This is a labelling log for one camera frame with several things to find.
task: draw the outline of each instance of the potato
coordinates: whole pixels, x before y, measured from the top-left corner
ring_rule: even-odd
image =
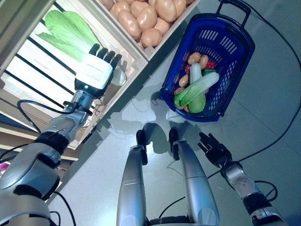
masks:
[[[150,28],[144,31],[141,35],[141,43],[144,48],[147,48],[149,46],[157,46],[162,40],[161,33],[155,29]]]
[[[189,56],[187,63],[192,65],[192,64],[198,63],[200,59],[201,59],[200,53],[194,52],[193,54],[191,54]]]
[[[195,0],[186,0],[186,4],[189,5],[191,3],[193,3]]]
[[[179,87],[174,91],[174,95],[176,96],[180,91],[182,91],[184,87]]]
[[[161,32],[162,36],[164,36],[168,32],[170,28],[170,24],[165,20],[161,19],[160,17],[158,17],[155,28]]]
[[[149,4],[147,4],[146,2],[143,2],[143,1],[134,1],[131,4],[132,15],[135,18],[137,18],[139,16],[139,14],[141,13],[142,9],[144,9],[146,7],[150,7]]]
[[[206,68],[208,61],[209,61],[209,58],[207,55],[201,56],[201,59],[199,60],[199,64],[201,65],[201,70]]]
[[[156,10],[153,7],[142,9],[141,13],[137,17],[137,21],[142,32],[154,27],[157,23]]]
[[[179,80],[179,86],[180,87],[184,87],[188,84],[188,80],[189,80],[189,75],[184,75],[183,77],[180,78]]]
[[[167,22],[173,22],[177,14],[172,0],[156,0],[155,9],[159,17]]]
[[[189,109],[188,109],[188,105],[185,105],[184,110],[185,110],[187,113],[190,112]]]
[[[110,10],[110,13],[113,15],[113,17],[118,19],[118,14],[122,10],[126,10],[130,12],[131,11],[130,5],[124,1],[118,2],[115,5],[113,5],[113,7]]]
[[[118,21],[126,31],[137,40],[140,38],[141,30],[136,18],[127,10],[122,10],[118,14]]]
[[[98,0],[100,3],[102,3],[108,10],[110,10],[112,8],[112,6],[114,5],[114,1],[113,0]]]
[[[186,0],[173,0],[173,1],[177,12],[175,18],[178,19],[186,9]]]
[[[125,1],[126,3],[131,5],[135,0],[116,0],[116,2],[122,2],[122,1]]]
[[[156,0],[149,0],[149,5],[150,5],[151,7],[155,7],[155,1],[156,1]]]

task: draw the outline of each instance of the basket handle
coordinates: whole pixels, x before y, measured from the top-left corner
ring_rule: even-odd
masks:
[[[246,13],[246,16],[242,22],[242,24],[240,25],[242,28],[245,26],[246,21],[248,20],[250,14],[251,14],[251,9],[243,2],[241,2],[240,0],[221,0],[220,6],[218,7],[216,14],[219,16],[222,5],[223,4],[231,4],[233,6],[236,6],[238,8],[240,8],[242,11],[244,11]]]

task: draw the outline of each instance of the wire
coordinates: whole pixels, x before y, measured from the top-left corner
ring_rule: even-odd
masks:
[[[268,197],[274,190],[275,190],[275,195],[273,198],[271,199],[268,199],[269,202],[272,202],[274,201],[277,197],[278,197],[278,189],[276,188],[276,186],[269,182],[269,181],[265,181],[265,180],[256,180],[254,181],[255,183],[264,183],[264,184],[268,184],[268,185],[271,185],[273,187],[273,190],[271,190],[265,197]]]
[[[38,105],[40,107],[46,108],[48,110],[51,110],[53,112],[59,113],[59,114],[72,114],[75,111],[75,108],[72,109],[72,111],[70,112],[62,112],[62,111],[58,111],[57,109],[54,109],[52,107],[49,107],[47,105],[41,104],[39,102],[33,101],[33,100],[19,100],[17,103],[17,107],[19,109],[19,111],[21,112],[21,114],[27,119],[27,121],[36,129],[36,131],[38,133],[41,133],[41,130],[38,128],[38,126],[28,117],[28,115],[26,114],[26,112],[22,109],[21,104],[22,103],[29,103],[29,104],[34,104],[34,105]]]
[[[61,226],[61,215],[57,211],[50,211],[50,213],[55,213],[58,217],[58,226]]]
[[[274,191],[275,189],[273,188],[267,195],[265,196],[266,198]]]
[[[161,212],[161,214],[159,215],[159,218],[161,218],[162,217],[162,215],[163,215],[163,213],[165,213],[165,211],[169,208],[169,207],[171,207],[172,205],[174,205],[175,203],[177,203],[177,202],[179,202],[179,201],[181,201],[182,199],[185,199],[185,196],[184,197],[182,197],[181,199],[178,199],[178,200],[176,200],[176,201],[174,201],[173,203],[171,203],[170,205],[168,205],[162,212]]]
[[[13,150],[15,150],[15,149],[17,149],[17,148],[26,146],[26,145],[28,145],[28,144],[19,145],[19,146],[17,146],[17,147],[14,147],[14,148],[12,148],[12,149],[9,149],[9,150],[5,151],[4,153],[2,153],[2,155],[0,155],[0,160],[3,159],[3,156],[6,155],[7,153],[9,153],[9,152],[11,152],[11,151],[13,151]]]
[[[65,197],[64,197],[61,193],[59,193],[59,192],[57,192],[57,191],[54,191],[53,193],[59,195],[59,196],[62,198],[62,200],[64,201],[64,203],[66,204],[66,206],[67,206],[67,208],[68,208],[68,210],[69,210],[69,212],[70,212],[70,215],[71,215],[71,218],[72,218],[72,221],[73,221],[73,225],[76,226],[75,218],[74,218],[73,212],[72,212],[72,210],[71,210],[71,208],[70,208],[70,206],[69,206],[67,200],[65,199]]]
[[[16,155],[14,155],[14,156],[11,156],[11,157],[8,157],[8,158],[6,158],[6,159],[3,159],[3,160],[0,160],[0,164],[4,163],[4,162],[6,162],[6,161],[13,160],[15,157],[16,157]]]

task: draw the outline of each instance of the robotic hand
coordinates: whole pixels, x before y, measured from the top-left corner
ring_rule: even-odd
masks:
[[[255,182],[243,171],[242,165],[232,161],[230,151],[209,133],[199,134],[198,146],[204,151],[208,160],[221,168],[221,175],[239,194],[243,204],[252,218],[254,226],[287,226],[280,214],[260,192]]]
[[[121,55],[106,48],[98,54],[95,44],[75,78],[76,92],[64,102],[64,114],[53,118],[49,127],[10,164],[0,178],[0,226],[49,226],[45,200],[55,191],[59,176],[54,170],[77,131],[92,113],[94,99],[104,95]]]

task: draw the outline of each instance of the bok choy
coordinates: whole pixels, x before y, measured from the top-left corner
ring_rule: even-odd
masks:
[[[184,107],[185,105],[189,104],[198,95],[213,86],[219,80],[219,77],[219,74],[216,72],[211,72],[208,75],[201,77],[194,83],[190,84],[186,89],[180,91],[174,97],[175,105]]]
[[[100,44],[89,25],[74,12],[52,10],[46,15],[45,26],[51,34],[38,36],[79,62],[95,43]]]

